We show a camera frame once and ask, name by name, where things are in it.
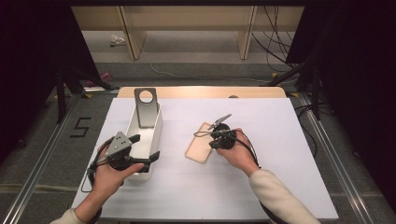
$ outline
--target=floor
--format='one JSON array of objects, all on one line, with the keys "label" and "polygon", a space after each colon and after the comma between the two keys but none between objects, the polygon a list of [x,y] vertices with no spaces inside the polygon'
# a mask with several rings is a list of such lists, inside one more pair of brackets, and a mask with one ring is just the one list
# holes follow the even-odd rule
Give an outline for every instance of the floor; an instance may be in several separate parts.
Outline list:
[{"label": "floor", "polygon": [[[138,60],[132,61],[125,46],[110,47],[110,37],[123,37],[122,32],[83,32],[98,71],[109,72],[114,86],[257,86],[281,75],[290,68],[267,53],[252,39],[248,58],[239,58],[233,32],[149,32],[143,52]],[[293,34],[280,34],[284,44],[289,45]],[[260,42],[268,47],[268,38],[263,33],[255,33]],[[283,57],[278,44],[270,46],[278,57]],[[309,95],[295,93],[295,78],[282,83],[294,107],[304,103]],[[55,123],[57,105],[55,93],[49,96],[47,106],[42,109],[36,122],[24,137],[26,147],[17,147],[0,166],[0,217],[7,211],[19,195],[26,180],[37,175],[29,200],[21,207],[19,223],[49,223],[59,217],[73,202],[78,184],[92,153],[97,136],[106,117],[106,110],[116,94],[87,94],[84,97],[67,98],[70,111],[63,127]],[[334,169],[331,152],[319,138],[318,129],[309,113],[301,116],[306,128],[306,139],[317,156],[315,161],[322,173],[326,188],[337,209],[339,219],[323,223],[396,223],[396,216],[368,175],[359,157],[353,154],[353,146],[347,134],[328,105],[320,108],[321,122],[332,144],[333,152],[339,157],[348,177],[350,189],[356,190],[365,205],[366,217],[356,211],[339,172]],[[84,134],[76,130],[76,124],[89,127]],[[51,136],[59,129],[59,136]],[[33,173],[47,153],[49,159],[41,163],[41,173]],[[119,223],[101,220],[99,223]]]}]

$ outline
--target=tripod leg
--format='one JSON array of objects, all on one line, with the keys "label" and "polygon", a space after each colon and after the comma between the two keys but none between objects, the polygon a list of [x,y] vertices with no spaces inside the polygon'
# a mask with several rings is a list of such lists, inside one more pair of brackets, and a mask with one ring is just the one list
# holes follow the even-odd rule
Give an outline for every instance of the tripod leg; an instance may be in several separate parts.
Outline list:
[{"label": "tripod leg", "polygon": [[293,69],[291,69],[289,72],[285,73],[282,77],[279,77],[277,79],[275,79],[274,81],[268,83],[266,86],[267,87],[274,87],[277,84],[283,82],[284,80],[296,75],[297,73],[300,73],[305,67],[305,63],[301,63],[300,65],[294,67]]},{"label": "tripod leg", "polygon": [[314,113],[315,117],[317,120],[320,120],[320,115],[319,115],[319,76],[318,76],[318,67],[314,67],[313,71],[313,76],[312,76],[312,112]]},{"label": "tripod leg", "polygon": [[74,72],[75,74],[79,75],[80,77],[84,77],[85,79],[88,79],[88,80],[92,81],[96,85],[98,85],[98,86],[100,86],[100,87],[102,87],[102,88],[104,88],[106,90],[118,90],[119,89],[119,87],[112,87],[111,85],[108,85],[107,83],[105,83],[101,79],[89,76],[88,74],[86,74],[85,72],[81,71],[80,69],[78,69],[78,68],[76,68],[74,66],[70,66],[69,69],[72,72]]},{"label": "tripod leg", "polygon": [[66,114],[66,101],[64,99],[64,79],[62,72],[56,73],[56,92],[58,94],[58,121],[60,123]]}]

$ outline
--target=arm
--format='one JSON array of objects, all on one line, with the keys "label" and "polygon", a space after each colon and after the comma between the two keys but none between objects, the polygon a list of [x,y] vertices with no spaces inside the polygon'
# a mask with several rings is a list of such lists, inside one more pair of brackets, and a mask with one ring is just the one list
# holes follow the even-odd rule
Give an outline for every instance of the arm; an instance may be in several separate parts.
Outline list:
[{"label": "arm", "polygon": [[[236,137],[249,146],[248,140],[240,132],[236,132]],[[279,223],[319,223],[274,174],[260,169],[240,143],[235,142],[231,149],[217,149],[217,152],[248,176],[254,194],[269,217],[279,218]]]},{"label": "arm", "polygon": [[[106,151],[107,147],[103,150],[102,157]],[[67,210],[61,218],[51,222],[51,224],[80,224],[89,222],[101,209],[103,204],[105,204],[107,199],[117,192],[122,181],[126,177],[138,172],[143,166],[143,163],[138,163],[123,171],[115,170],[108,164],[98,166],[92,191],[75,209]]]}]

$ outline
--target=white tabletop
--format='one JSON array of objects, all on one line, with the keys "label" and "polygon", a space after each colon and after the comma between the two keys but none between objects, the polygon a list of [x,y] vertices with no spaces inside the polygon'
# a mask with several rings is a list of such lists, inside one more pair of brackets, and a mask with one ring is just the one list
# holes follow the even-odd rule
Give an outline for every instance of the white tabletop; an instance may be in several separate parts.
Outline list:
[{"label": "white tabletop", "polygon": [[[103,207],[103,218],[118,220],[263,220],[268,216],[252,193],[248,178],[216,152],[206,164],[185,158],[203,122],[232,114],[225,123],[242,128],[256,149],[262,169],[271,170],[318,219],[337,213],[287,98],[158,99],[163,111],[159,150],[148,181],[125,181]],[[92,150],[117,131],[126,132],[134,99],[116,98]],[[90,189],[82,178],[81,185]],[[86,196],[78,191],[72,207]]]}]

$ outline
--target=tan phone case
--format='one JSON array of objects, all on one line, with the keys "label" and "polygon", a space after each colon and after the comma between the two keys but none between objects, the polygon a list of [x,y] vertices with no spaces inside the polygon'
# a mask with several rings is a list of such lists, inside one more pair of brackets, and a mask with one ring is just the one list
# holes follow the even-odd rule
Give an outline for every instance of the tan phone case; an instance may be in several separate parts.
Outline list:
[{"label": "tan phone case", "polygon": [[[198,132],[208,132],[207,129],[209,126],[210,124],[204,122]],[[204,164],[210,152],[212,151],[212,148],[209,145],[209,142],[211,141],[213,141],[213,138],[210,136],[210,134],[202,137],[194,136],[189,148],[187,148],[185,153],[186,157],[190,160]]]}]

